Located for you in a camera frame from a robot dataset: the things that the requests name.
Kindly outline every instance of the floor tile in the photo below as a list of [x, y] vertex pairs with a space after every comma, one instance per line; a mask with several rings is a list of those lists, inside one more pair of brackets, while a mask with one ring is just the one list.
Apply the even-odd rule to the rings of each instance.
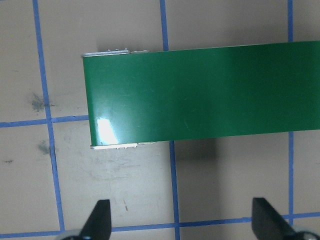
[[67, 230], [99, 199], [110, 199], [113, 227], [174, 221], [168, 142], [92, 150], [88, 121], [56, 123], [54, 134]]
[[46, 125], [0, 128], [0, 233], [59, 230]]
[[293, 1], [293, 40], [320, 40], [320, 2], [318, 0]]
[[286, 0], [166, 0], [170, 50], [288, 40]]
[[45, 119], [32, 0], [0, 1], [0, 122]]
[[294, 213], [320, 212], [320, 130], [294, 132]]
[[252, 198], [288, 213], [288, 133], [176, 141], [180, 222], [251, 216]]
[[158, 0], [39, 0], [39, 11], [53, 117], [88, 114], [81, 54], [163, 49]]
[[251, 230], [251, 223], [232, 223], [209, 226], [181, 227], [181, 240], [221, 240], [241, 239], [256, 240]]

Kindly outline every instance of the green cardboard strip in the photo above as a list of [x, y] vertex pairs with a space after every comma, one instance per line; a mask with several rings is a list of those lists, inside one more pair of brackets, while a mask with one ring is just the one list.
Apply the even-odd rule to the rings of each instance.
[[320, 129], [320, 41], [83, 58], [92, 146]]

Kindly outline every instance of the green rectangular object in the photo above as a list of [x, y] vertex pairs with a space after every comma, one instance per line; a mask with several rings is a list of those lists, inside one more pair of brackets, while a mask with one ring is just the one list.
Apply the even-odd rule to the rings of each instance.
[[320, 129], [320, 41], [83, 57], [92, 146]]

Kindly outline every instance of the glossy green surface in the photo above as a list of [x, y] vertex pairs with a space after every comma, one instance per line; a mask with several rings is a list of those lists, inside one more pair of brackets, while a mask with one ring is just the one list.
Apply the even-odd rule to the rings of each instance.
[[83, 64], [93, 146], [320, 129], [320, 41]]

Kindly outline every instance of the green box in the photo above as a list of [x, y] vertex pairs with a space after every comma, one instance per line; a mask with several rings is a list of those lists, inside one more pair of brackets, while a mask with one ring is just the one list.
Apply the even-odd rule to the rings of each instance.
[[320, 41], [87, 54], [83, 67], [93, 148], [320, 129]]

